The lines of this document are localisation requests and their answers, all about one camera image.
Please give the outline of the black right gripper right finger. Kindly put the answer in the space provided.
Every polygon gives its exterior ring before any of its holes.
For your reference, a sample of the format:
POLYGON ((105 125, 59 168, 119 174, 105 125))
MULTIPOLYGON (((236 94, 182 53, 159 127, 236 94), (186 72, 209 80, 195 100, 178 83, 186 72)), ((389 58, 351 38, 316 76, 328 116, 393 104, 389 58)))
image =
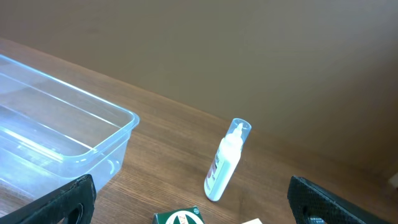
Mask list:
POLYGON ((304 177, 291 177, 287 199, 299 224, 388 224, 304 177))

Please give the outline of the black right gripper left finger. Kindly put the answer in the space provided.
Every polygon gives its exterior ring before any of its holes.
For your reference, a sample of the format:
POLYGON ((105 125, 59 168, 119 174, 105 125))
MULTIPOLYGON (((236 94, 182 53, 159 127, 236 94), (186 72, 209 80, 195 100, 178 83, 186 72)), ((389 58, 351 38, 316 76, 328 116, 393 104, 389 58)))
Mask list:
POLYGON ((96 188, 90 174, 1 218, 5 224, 90 224, 95 209, 96 188))

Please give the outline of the green ointment box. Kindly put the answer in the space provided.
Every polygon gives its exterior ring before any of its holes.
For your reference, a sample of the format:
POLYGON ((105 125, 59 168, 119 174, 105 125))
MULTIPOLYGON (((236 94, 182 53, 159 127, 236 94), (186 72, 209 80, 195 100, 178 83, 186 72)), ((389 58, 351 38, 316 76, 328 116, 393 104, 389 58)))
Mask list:
POLYGON ((205 224, 197 206, 155 213, 152 224, 205 224))

